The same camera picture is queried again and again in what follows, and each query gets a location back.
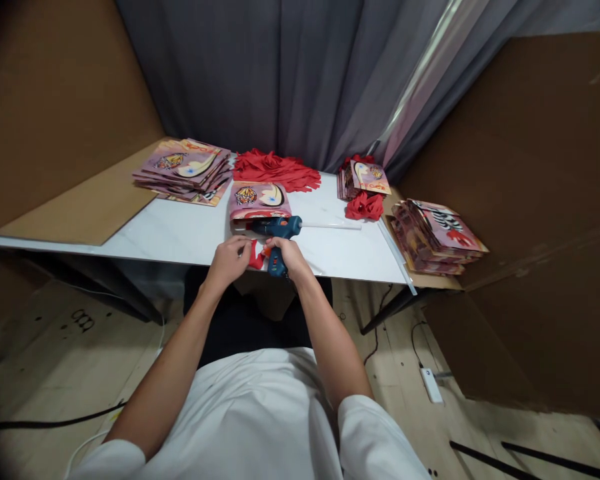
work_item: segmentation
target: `power strip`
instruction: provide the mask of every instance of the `power strip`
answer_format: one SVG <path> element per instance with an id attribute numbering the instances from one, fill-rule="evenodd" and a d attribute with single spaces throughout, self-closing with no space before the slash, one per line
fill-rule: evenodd
<path id="1" fill-rule="evenodd" d="M 432 403 L 444 403 L 431 369 L 420 369 L 420 375 L 422 376 L 422 382 L 424 382 L 427 393 L 429 394 L 429 400 L 431 400 Z"/>

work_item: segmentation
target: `white table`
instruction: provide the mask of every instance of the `white table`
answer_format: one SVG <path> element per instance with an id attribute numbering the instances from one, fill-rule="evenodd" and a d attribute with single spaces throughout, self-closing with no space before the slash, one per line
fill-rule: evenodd
<path id="1" fill-rule="evenodd" d="M 360 223 L 362 230 L 302 229 L 294 240 L 313 272 L 326 277 L 410 284 L 395 256 L 395 244 L 382 232 L 383 222 L 346 219 L 346 203 L 337 198 L 335 175 L 321 176 L 318 190 L 289 194 L 292 213 L 311 223 Z M 228 222 L 232 200 L 230 187 L 216 207 L 154 199 L 99 247 L 9 237 L 0 237 L 0 247 L 209 265 L 216 246 L 232 235 Z"/>

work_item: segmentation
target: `blue glue gun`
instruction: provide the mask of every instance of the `blue glue gun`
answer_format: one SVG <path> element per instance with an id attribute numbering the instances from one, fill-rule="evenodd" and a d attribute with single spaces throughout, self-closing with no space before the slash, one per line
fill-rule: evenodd
<path id="1" fill-rule="evenodd" d="M 251 230 L 260 235 L 280 237 L 287 240 L 300 234 L 301 228 L 302 218 L 297 215 L 289 218 L 271 217 L 254 219 L 251 224 Z M 272 277 L 287 276 L 287 266 L 282 258 L 282 250 L 279 247 L 271 249 L 268 272 Z"/>

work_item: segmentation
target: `gray curtain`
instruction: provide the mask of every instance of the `gray curtain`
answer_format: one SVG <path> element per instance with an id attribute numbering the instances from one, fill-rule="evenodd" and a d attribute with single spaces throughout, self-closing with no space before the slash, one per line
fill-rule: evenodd
<path id="1" fill-rule="evenodd" d="M 511 37 L 600 31 L 600 0 L 491 0 L 387 167 L 400 180 L 418 151 Z"/>
<path id="2" fill-rule="evenodd" d="M 446 0 L 117 0 L 168 135 L 335 171 L 387 124 Z"/>

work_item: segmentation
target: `red paper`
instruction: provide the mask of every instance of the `red paper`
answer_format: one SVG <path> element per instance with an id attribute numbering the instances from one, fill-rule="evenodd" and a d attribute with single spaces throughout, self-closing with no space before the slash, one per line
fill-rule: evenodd
<path id="1" fill-rule="evenodd" d="M 264 265 L 265 257 L 269 256 L 270 250 L 268 248 L 262 249 L 259 255 L 255 254 L 255 245 L 258 243 L 258 240 L 251 240 L 251 258 L 249 259 L 249 266 L 251 268 L 255 268 L 256 270 L 262 270 L 262 265 Z"/>
<path id="2" fill-rule="evenodd" d="M 367 196 L 367 192 L 362 191 L 347 204 L 345 217 L 352 220 L 368 218 L 370 220 L 380 220 L 384 212 L 382 206 L 383 195 Z"/>
<path id="3" fill-rule="evenodd" d="M 305 167 L 301 159 L 265 154 L 258 149 L 240 153 L 233 167 L 233 178 L 246 182 L 281 183 L 287 192 L 308 192 L 320 186 L 320 173 Z"/>
<path id="4" fill-rule="evenodd" d="M 344 168 L 346 168 L 346 166 L 351 163 L 351 160 L 362 162 L 362 163 L 375 163 L 375 160 L 373 159 L 373 155 L 367 155 L 366 157 L 361 157 L 360 155 L 358 155 L 356 153 L 352 157 L 345 158 L 345 161 L 342 163 L 342 165 L 340 165 L 340 171 L 344 170 Z"/>

